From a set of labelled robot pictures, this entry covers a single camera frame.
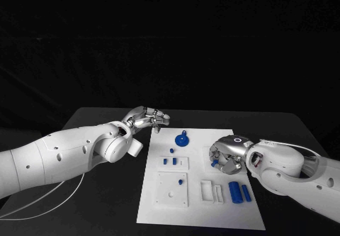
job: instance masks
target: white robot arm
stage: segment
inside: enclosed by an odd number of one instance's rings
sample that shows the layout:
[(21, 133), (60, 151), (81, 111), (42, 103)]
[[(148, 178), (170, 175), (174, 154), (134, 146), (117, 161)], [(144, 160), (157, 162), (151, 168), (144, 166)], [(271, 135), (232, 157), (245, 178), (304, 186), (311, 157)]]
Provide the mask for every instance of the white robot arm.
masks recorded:
[(57, 131), (20, 148), (0, 152), (0, 199), (13, 193), (62, 182), (104, 162), (117, 162), (125, 153), (138, 155), (142, 144), (132, 135), (147, 126), (160, 132), (170, 117), (142, 106), (122, 121)]
[[(311, 152), (304, 156), (292, 148)], [(219, 155), (227, 160), (217, 163)], [(222, 137), (210, 147), (212, 166), (233, 175), (242, 162), (259, 183), (274, 194), (289, 196), (302, 206), (340, 223), (340, 162), (297, 145), (261, 140), (253, 144), (242, 136)]]

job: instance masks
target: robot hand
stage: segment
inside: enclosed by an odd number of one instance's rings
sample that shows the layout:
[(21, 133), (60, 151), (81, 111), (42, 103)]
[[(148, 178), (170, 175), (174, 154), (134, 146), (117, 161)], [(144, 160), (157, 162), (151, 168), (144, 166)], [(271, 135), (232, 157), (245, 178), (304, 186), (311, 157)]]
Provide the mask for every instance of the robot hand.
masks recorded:
[[(307, 150), (304, 156), (297, 148)], [(220, 154), (227, 159), (217, 163)], [(210, 147), (212, 166), (232, 175), (246, 163), (248, 170), (276, 195), (289, 196), (302, 206), (340, 223), (340, 162), (321, 157), (312, 150), (275, 141), (253, 144), (236, 135), (222, 137)]]
[(138, 155), (142, 144), (132, 138), (141, 128), (168, 125), (170, 117), (137, 107), (122, 121), (57, 131), (30, 144), (0, 152), (0, 199), (10, 194), (79, 176), (104, 162)]
[(129, 111), (122, 121), (131, 127), (134, 134), (148, 126), (153, 126), (154, 132), (158, 133), (160, 124), (168, 125), (170, 123), (170, 116), (157, 109), (140, 106)]

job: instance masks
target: blue object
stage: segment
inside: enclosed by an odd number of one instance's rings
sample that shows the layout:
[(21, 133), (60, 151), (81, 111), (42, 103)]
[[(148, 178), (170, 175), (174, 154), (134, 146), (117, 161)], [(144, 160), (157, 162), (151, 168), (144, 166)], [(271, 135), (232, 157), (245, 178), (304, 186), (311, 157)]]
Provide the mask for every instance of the blue object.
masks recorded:
[(238, 182), (229, 182), (229, 190), (230, 190), (230, 195), (232, 195), (232, 202), (233, 203), (242, 203), (243, 198), (242, 198), (242, 193), (239, 189), (239, 183)]
[(181, 134), (177, 135), (176, 139), (174, 139), (174, 142), (176, 144), (180, 146), (180, 147), (184, 147), (187, 146), (189, 144), (189, 138), (186, 136), (186, 131), (183, 130)]
[(249, 192), (248, 192), (248, 188), (246, 188), (245, 185), (242, 185), (242, 190), (243, 190), (243, 194), (245, 194), (245, 197), (246, 197), (246, 201), (251, 202), (252, 199), (251, 199)]
[(217, 159), (213, 160), (212, 167), (214, 167), (216, 164), (217, 164)]

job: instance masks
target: white cable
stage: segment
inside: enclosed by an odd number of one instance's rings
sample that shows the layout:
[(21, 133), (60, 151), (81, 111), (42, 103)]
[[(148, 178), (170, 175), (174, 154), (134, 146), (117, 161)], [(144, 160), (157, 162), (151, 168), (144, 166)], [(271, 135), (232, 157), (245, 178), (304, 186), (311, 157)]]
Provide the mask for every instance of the white cable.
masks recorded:
[(29, 218), (23, 218), (23, 219), (0, 219), (0, 220), (27, 220), (27, 219), (36, 218), (36, 217), (39, 217), (39, 216), (47, 214), (49, 212), (52, 212), (56, 208), (59, 208), (59, 207), (62, 206), (62, 204), (69, 200), (69, 198), (70, 198), (72, 195), (75, 194), (75, 192), (76, 192), (76, 190), (78, 190), (78, 188), (79, 188), (79, 185), (81, 185), (81, 183), (82, 183), (82, 180), (83, 180), (83, 176), (82, 176), (81, 182), (79, 182), (79, 184), (78, 184), (78, 186), (76, 186), (76, 189), (75, 189), (73, 193), (70, 194), (70, 196), (66, 198), (66, 200), (65, 200), (53, 209), (50, 209), (49, 211), (46, 211), (43, 214), (36, 215), (36, 216), (29, 217)]
[(321, 155), (318, 155), (311, 149), (308, 149), (308, 148), (305, 148), (305, 147), (301, 147), (301, 146), (298, 146), (298, 145), (294, 145), (294, 144), (285, 144), (285, 143), (279, 143), (279, 142), (275, 142), (275, 141), (268, 141), (268, 140), (265, 140), (265, 139), (261, 139), (261, 141), (265, 141), (265, 142), (272, 142), (272, 143), (275, 143), (275, 144), (282, 144), (282, 145), (288, 145), (288, 146), (294, 146), (294, 147), (298, 147), (298, 148), (301, 148), (301, 149), (305, 149), (305, 150), (308, 150), (312, 154), (315, 154), (317, 156), (321, 156)]
[(65, 181), (62, 181), (59, 183), (59, 185), (40, 197), (37, 198), (32, 203), (29, 203), (27, 205), (24, 205), (23, 207), (20, 207), (17, 210), (11, 211), (10, 213), (4, 214), (0, 216), (0, 218), (4, 218), (6, 216), (11, 215), (13, 213), (16, 213), (19, 210), (24, 209), (26, 207), (29, 207), (32, 204), (34, 204), (37, 201), (40, 201), (57, 188), (59, 186), (63, 184)]

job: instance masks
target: black table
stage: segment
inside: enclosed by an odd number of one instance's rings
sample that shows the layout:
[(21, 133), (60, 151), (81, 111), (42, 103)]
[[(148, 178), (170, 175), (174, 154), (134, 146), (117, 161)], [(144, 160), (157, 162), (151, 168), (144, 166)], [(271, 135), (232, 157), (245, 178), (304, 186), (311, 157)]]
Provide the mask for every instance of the black table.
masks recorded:
[[(63, 129), (121, 120), (129, 109), (81, 108)], [(232, 129), (253, 142), (259, 139), (301, 145), (327, 156), (299, 118), (288, 113), (163, 110), (170, 115), (171, 128)], [(86, 174), (68, 202), (49, 214), (24, 221), (0, 221), (0, 235), (278, 235), (340, 232), (340, 224), (302, 207), (289, 197), (263, 189), (249, 180), (266, 231), (189, 226), (137, 224), (140, 193), (144, 178), (151, 128), (135, 139), (144, 144), (137, 158), (128, 154), (117, 163), (98, 165)], [(81, 177), (11, 218), (30, 217), (52, 209), (73, 192)], [(1, 213), (23, 206), (56, 186), (34, 187), (11, 195)]]

